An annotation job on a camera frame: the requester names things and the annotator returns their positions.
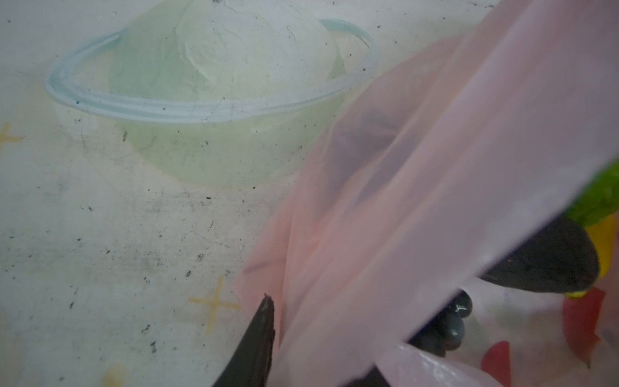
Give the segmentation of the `green fake fruit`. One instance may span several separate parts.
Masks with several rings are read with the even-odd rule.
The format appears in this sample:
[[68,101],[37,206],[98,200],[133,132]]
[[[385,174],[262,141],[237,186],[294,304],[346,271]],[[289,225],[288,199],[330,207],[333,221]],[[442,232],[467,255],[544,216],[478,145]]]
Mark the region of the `green fake fruit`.
[[618,161],[601,171],[566,210],[580,226],[590,227],[618,212]]

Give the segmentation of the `pink plastic bag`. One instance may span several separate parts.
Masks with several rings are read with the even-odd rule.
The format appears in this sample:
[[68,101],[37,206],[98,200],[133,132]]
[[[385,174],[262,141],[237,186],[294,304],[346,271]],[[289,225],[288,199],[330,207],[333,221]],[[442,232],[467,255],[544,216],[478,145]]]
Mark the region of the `pink plastic bag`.
[[[318,141],[240,271],[275,304],[269,386],[615,386],[609,287],[483,281],[618,161],[618,4],[502,1],[377,78]],[[461,291],[461,346],[408,341]]]

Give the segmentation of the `dark fake avocado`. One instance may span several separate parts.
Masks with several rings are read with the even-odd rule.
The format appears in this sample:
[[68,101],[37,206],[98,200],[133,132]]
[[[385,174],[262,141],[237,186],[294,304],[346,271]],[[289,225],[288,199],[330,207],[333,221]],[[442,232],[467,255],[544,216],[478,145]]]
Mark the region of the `dark fake avocado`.
[[533,293],[588,290],[601,274],[585,228],[561,215],[481,274],[483,281]]

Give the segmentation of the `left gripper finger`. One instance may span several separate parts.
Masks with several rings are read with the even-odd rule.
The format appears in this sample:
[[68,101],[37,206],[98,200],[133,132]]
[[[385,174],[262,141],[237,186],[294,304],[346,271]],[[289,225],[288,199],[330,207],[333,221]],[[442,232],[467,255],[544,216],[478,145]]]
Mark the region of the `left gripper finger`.
[[264,387],[275,342],[275,306],[265,294],[230,361],[213,387]]

